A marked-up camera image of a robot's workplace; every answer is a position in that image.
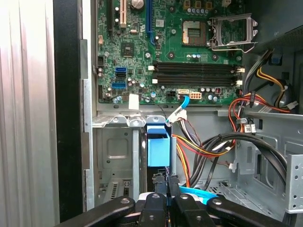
light blue cable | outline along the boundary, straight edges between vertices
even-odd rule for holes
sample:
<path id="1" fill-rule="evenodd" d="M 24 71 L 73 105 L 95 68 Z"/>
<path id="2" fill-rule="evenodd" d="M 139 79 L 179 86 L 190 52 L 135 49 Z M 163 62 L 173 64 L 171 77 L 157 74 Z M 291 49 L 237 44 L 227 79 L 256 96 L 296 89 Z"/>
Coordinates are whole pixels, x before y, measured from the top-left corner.
<path id="1" fill-rule="evenodd" d="M 189 104 L 189 97 L 188 96 L 184 96 L 184 101 L 183 101 L 183 103 L 182 103 L 182 105 L 181 105 L 181 108 L 182 109 L 185 109 L 187 106 L 188 106 L 188 104 Z"/>

capacitor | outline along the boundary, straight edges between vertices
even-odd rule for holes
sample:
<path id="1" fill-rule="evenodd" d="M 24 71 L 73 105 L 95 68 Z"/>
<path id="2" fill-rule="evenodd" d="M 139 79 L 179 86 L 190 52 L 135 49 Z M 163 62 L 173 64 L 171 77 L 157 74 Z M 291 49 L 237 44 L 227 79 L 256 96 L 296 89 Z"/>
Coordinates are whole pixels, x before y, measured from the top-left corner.
<path id="1" fill-rule="evenodd" d="M 156 43 L 156 42 L 158 42 L 158 40 L 159 40 L 159 36 L 155 36 L 155 38 L 153 39 L 153 41 Z"/>
<path id="2" fill-rule="evenodd" d="M 156 97 L 156 93 L 155 92 L 151 92 L 151 97 L 155 98 Z"/>

grey metal wall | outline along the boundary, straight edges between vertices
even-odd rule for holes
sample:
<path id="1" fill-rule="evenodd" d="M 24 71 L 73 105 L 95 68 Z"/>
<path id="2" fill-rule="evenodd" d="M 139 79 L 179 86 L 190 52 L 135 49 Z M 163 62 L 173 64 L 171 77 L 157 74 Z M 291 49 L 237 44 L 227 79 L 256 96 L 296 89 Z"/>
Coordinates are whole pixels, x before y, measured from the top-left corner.
<path id="1" fill-rule="evenodd" d="M 0 226 L 54 226 L 53 1 L 0 0 L 0 21 Z"/>

blue sata port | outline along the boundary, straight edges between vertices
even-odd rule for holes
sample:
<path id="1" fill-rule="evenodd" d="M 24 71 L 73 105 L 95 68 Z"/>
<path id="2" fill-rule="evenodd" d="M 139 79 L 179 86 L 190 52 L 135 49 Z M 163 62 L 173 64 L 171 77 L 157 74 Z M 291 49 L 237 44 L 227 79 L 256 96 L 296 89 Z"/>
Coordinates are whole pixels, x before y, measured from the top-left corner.
<path id="1" fill-rule="evenodd" d="M 114 89 L 125 89 L 126 83 L 112 83 L 112 88 Z"/>
<path id="2" fill-rule="evenodd" d="M 115 73 L 127 73 L 126 67 L 116 67 Z"/>

black ram slot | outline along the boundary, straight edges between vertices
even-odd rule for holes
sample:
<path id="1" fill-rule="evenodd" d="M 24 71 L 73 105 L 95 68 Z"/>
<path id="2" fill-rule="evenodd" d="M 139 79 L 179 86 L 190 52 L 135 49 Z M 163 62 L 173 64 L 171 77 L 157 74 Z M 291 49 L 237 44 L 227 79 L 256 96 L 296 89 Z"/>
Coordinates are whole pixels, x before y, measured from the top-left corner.
<path id="1" fill-rule="evenodd" d="M 191 84 L 202 86 L 222 86 L 231 87 L 236 84 L 237 77 L 234 76 L 201 76 L 201 75 L 173 75 L 157 74 L 155 78 L 160 85 L 169 84 Z"/>
<path id="2" fill-rule="evenodd" d="M 237 67 L 223 64 L 201 63 L 175 63 L 154 61 L 155 72 L 161 73 L 208 73 L 208 74 L 233 74 Z"/>

